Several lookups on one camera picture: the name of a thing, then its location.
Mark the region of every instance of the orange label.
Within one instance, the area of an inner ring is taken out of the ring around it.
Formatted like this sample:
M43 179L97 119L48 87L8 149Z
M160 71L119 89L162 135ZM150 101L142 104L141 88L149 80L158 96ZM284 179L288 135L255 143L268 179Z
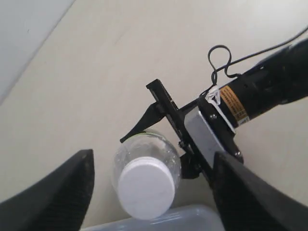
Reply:
M238 125L249 121L249 116L244 106L229 86L224 86L220 89L220 96L236 119Z

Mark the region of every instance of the plastic water bottle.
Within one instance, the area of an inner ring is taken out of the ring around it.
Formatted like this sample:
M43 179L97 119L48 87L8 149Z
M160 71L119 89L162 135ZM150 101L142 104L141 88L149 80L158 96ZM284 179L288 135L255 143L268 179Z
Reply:
M180 158L174 146L156 133L127 139L117 150L112 183L124 210L153 219L171 206L180 182Z

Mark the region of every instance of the beige table surface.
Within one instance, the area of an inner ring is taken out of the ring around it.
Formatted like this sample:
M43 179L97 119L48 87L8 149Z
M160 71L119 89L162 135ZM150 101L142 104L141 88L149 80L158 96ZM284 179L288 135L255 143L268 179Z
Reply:
M293 36L307 12L305 0L76 0L0 107L0 200L92 148L96 181L84 226L127 217L110 163L119 138L154 101L145 85L161 79L183 106L210 85L212 46L225 44L240 58ZM227 58L213 54L217 65ZM219 75L219 84L227 81ZM307 113L308 99L279 106L236 136L251 170L306 205ZM177 143L166 121L155 129ZM213 206L204 178L182 182L174 206L191 203Z

